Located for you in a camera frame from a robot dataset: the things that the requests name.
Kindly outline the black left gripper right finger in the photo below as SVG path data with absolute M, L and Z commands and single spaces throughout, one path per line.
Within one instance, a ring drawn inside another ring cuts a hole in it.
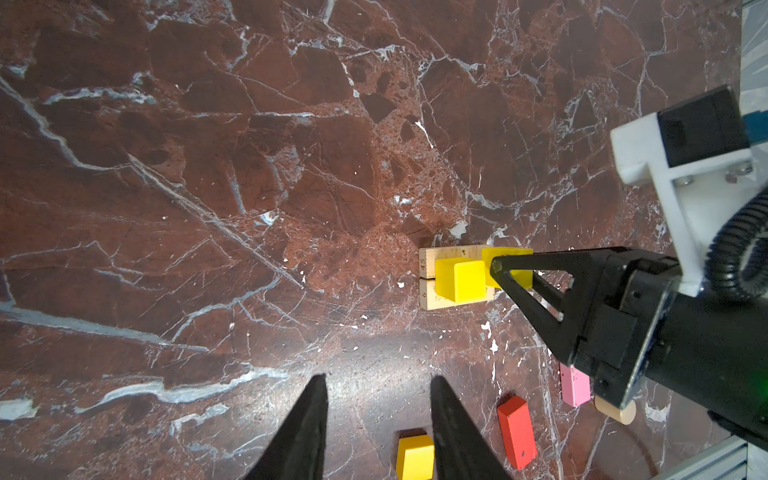
M 510 479 L 443 376 L 431 379 L 430 405 L 439 479 Z

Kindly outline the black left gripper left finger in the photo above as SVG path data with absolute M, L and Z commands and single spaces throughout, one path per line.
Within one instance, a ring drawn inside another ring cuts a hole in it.
M 322 479 L 328 419 L 324 374 L 311 377 L 244 479 Z

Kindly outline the pink rectangular block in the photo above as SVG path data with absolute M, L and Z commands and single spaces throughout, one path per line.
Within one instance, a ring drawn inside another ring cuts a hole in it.
M 588 375 L 573 366 L 559 366 L 562 400 L 571 407 L 579 407 L 591 399 L 591 382 Z

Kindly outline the red block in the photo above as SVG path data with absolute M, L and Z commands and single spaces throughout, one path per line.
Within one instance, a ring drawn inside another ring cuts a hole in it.
M 509 463 L 516 469 L 527 467 L 538 454 L 529 406 L 517 395 L 497 407 L 501 435 Z

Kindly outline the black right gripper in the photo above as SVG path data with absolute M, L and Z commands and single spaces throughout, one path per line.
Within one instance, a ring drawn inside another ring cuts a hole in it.
M 767 445 L 767 302 L 676 291 L 677 265 L 625 247 L 498 255 L 491 278 L 555 358 L 619 406 L 649 378 Z

